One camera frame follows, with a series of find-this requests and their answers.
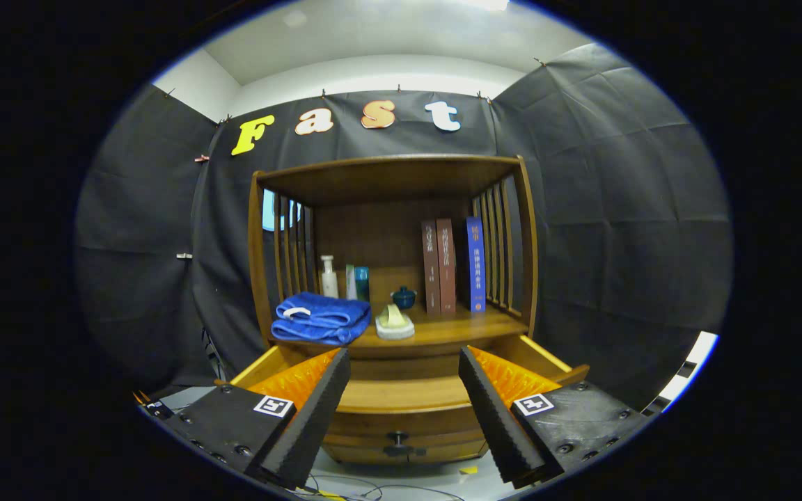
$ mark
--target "blue book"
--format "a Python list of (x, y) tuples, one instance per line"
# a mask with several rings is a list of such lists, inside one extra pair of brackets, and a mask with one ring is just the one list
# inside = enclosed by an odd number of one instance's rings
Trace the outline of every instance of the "blue book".
[(466, 234), (469, 243), (469, 308), (474, 312), (485, 311), (485, 241), (481, 218), (466, 218)]

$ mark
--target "white wall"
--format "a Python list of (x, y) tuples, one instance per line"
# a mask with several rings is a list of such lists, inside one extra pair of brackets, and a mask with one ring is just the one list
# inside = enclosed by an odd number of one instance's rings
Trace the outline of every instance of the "white wall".
[(232, 116), (305, 97), (365, 90), (453, 92), (494, 98), (525, 73), (508, 67), (430, 55), (373, 55), (309, 64), (242, 86)]
[(239, 91), (239, 83), (205, 50), (198, 49), (153, 81), (163, 92), (217, 122)]

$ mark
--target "soap dish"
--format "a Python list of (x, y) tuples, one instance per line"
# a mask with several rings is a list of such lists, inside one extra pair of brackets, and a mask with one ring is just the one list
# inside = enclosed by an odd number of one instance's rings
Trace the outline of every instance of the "soap dish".
[(414, 335), (414, 322), (390, 304), (376, 317), (376, 336), (385, 340), (403, 340)]

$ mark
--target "folded towel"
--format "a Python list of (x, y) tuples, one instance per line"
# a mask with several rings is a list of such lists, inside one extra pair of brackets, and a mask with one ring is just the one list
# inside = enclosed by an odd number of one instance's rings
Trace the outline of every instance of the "folded towel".
[[(292, 318), (283, 316), (283, 312), (290, 308), (305, 308), (311, 315), (294, 313)], [(311, 292), (299, 292), (295, 296), (286, 298), (286, 301), (277, 305), (277, 318), (293, 321), (294, 324), (324, 328), (351, 327), (357, 324), (361, 317), (370, 316), (370, 304), (354, 299), (328, 298)]]
[(307, 326), (295, 321), (296, 314), (290, 320), (274, 320), (271, 322), (271, 334), (280, 340), (308, 340), (331, 345), (344, 345), (357, 339), (370, 324), (370, 308), (350, 327), (317, 327)]

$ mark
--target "orange letter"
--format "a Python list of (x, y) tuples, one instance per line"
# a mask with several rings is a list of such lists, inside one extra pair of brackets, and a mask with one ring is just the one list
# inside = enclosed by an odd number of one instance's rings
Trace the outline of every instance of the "orange letter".
[(326, 108), (318, 108), (317, 110), (306, 111), (299, 117), (302, 120), (296, 126), (296, 134), (305, 136), (312, 132), (326, 132), (333, 127), (333, 122), (330, 121), (332, 113)]
[(274, 115), (268, 115), (267, 117), (256, 118), (255, 120), (241, 124), (241, 126), (239, 126), (239, 139), (237, 139), (237, 145), (231, 152), (231, 155), (239, 155), (255, 148), (255, 145), (252, 143), (253, 140), (258, 141), (261, 139), (262, 134), (265, 133), (265, 126), (269, 126), (273, 123)]
[(365, 128), (385, 128), (395, 123), (392, 113), (395, 104), (392, 101), (371, 101), (363, 108), (361, 125)]

